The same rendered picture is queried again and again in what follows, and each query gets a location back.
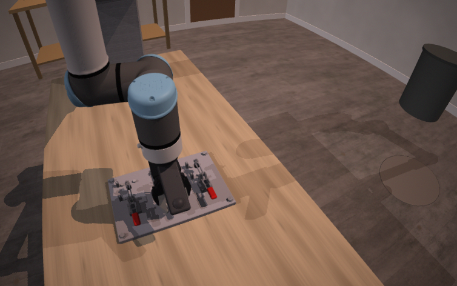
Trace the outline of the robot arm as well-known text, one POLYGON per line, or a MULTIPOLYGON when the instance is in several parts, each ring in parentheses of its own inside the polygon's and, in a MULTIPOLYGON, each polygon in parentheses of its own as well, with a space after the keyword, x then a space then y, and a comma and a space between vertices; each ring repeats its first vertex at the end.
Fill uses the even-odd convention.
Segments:
MULTIPOLYGON (((110 64, 95 0, 45 1, 67 63, 64 84, 71 103, 128 102, 143 157, 155 164, 175 160, 182 139, 178 92, 168 62, 148 54, 136 62, 110 64)), ((190 210, 177 162, 157 170, 170 214, 190 210)))

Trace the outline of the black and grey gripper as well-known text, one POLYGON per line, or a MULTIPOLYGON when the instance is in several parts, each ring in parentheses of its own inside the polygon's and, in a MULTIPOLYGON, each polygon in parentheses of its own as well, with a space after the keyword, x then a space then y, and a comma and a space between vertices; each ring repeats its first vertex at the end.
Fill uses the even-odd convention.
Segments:
POLYGON ((184 173, 181 172, 181 166, 180 166, 177 158, 175 160, 173 160, 171 162, 168 162, 168 163, 165 163, 165 164, 155 164, 155 163, 152 163, 152 162, 148 161, 148 164, 149 164, 149 167, 150 167, 150 171, 151 171, 152 177, 154 179, 154 182, 153 182, 154 186, 152 187, 153 200, 156 202, 156 204, 166 214, 169 212, 169 210, 168 210, 168 206, 167 206, 167 203, 166 203, 165 195, 163 195, 164 191, 163 191, 163 188, 162 188, 162 185, 161 185, 161 181, 160 181, 160 178, 159 178, 157 167, 165 167, 165 166, 168 166, 168 165, 174 163, 175 161, 178 164, 179 171, 180 171, 180 174, 181 174, 181 177, 182 177, 182 181, 183 181, 186 193, 187 193, 187 197, 189 197, 190 196, 190 192, 191 192, 191 185, 190 185, 190 182, 189 182, 188 178, 184 175, 184 173))

